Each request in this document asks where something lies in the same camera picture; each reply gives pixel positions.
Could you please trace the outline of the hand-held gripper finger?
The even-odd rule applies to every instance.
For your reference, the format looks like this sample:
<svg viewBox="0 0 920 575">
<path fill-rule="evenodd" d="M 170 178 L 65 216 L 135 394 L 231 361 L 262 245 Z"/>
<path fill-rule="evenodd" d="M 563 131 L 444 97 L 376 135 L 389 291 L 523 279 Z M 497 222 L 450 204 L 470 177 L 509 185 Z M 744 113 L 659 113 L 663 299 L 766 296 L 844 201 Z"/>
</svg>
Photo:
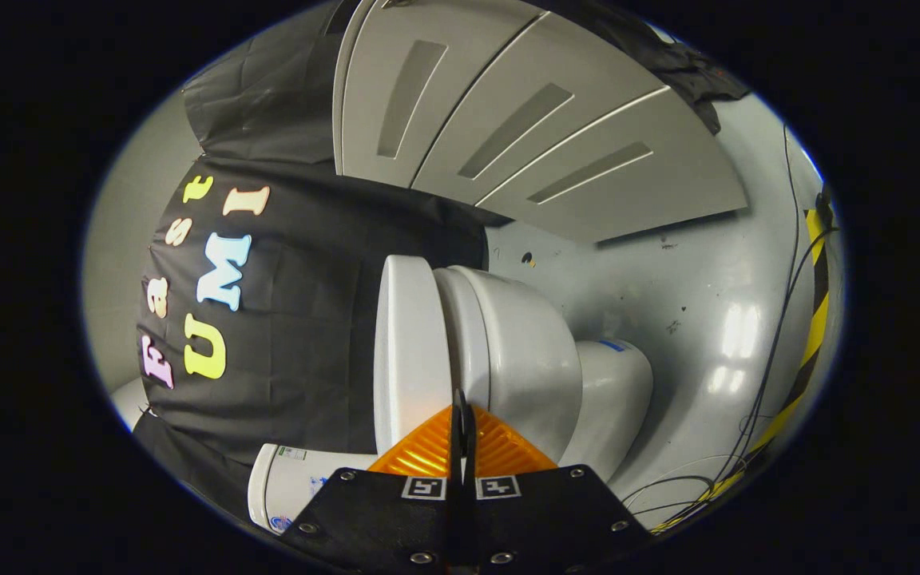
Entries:
<svg viewBox="0 0 920 575">
<path fill-rule="evenodd" d="M 559 466 L 464 407 L 464 561 L 474 570 L 609 570 L 652 535 L 598 473 Z"/>
<path fill-rule="evenodd" d="M 464 521 L 463 391 L 454 391 L 446 416 L 444 477 L 340 467 L 281 535 L 281 545 L 325 570 L 448 570 L 464 547 L 453 542 Z"/>
</svg>

